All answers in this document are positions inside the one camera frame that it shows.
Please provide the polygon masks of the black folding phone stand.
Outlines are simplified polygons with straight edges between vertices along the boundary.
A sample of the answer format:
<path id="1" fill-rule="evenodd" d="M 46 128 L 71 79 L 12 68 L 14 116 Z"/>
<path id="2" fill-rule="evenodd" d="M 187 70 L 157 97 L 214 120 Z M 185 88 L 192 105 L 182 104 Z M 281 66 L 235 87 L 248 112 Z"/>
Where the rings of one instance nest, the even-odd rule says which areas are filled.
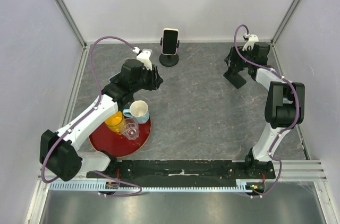
<path id="1" fill-rule="evenodd" d="M 243 87 L 247 83 L 247 81 L 242 76 L 240 76 L 237 71 L 234 71 L 231 68 L 228 68 L 223 76 L 236 89 Z"/>

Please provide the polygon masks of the black round-base phone stand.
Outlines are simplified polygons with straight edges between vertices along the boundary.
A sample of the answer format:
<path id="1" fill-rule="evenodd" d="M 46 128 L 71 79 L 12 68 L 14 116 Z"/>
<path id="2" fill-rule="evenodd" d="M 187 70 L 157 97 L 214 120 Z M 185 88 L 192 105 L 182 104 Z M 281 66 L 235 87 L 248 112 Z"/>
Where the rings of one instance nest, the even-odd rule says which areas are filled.
<path id="1" fill-rule="evenodd" d="M 173 67 L 179 62 L 179 55 L 166 55 L 161 53 L 159 55 L 159 62 L 165 67 Z"/>

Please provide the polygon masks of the phone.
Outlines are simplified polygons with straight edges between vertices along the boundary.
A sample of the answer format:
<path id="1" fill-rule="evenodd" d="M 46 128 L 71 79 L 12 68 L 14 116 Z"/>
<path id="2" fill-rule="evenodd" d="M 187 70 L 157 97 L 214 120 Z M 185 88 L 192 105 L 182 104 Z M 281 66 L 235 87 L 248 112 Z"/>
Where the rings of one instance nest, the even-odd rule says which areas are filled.
<path id="1" fill-rule="evenodd" d="M 179 47 L 179 30 L 165 28 L 161 38 L 161 53 L 164 55 L 176 55 Z"/>

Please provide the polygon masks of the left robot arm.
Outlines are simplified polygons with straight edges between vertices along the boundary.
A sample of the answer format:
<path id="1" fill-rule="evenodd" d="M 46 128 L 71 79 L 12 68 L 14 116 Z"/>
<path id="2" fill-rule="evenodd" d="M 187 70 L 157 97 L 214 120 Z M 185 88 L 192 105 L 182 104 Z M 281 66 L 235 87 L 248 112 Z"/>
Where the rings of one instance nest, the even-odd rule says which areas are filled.
<path id="1" fill-rule="evenodd" d="M 128 59 L 95 101 L 73 121 L 56 132 L 46 130 L 40 139 L 41 178 L 45 171 L 67 182 L 78 173 L 98 171 L 105 178 L 116 174 L 116 164 L 106 151 L 79 153 L 81 145 L 107 118 L 121 111 L 139 90 L 157 90 L 163 79 L 156 65 L 146 67 L 137 59 Z"/>

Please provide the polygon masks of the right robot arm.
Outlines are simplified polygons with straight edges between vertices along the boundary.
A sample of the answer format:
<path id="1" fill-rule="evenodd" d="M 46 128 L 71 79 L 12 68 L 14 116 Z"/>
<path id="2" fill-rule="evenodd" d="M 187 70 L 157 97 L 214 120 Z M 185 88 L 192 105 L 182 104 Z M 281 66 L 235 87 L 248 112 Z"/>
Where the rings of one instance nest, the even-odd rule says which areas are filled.
<path id="1" fill-rule="evenodd" d="M 269 51 L 268 44 L 258 42 L 247 48 L 233 46 L 225 58 L 228 69 L 224 78 L 235 88 L 246 84 L 239 72 L 247 69 L 251 78 L 268 91 L 264 131 L 245 160 L 237 164 L 242 178 L 275 178 L 274 152 L 283 137 L 304 119 L 304 84 L 289 81 L 269 66 Z"/>

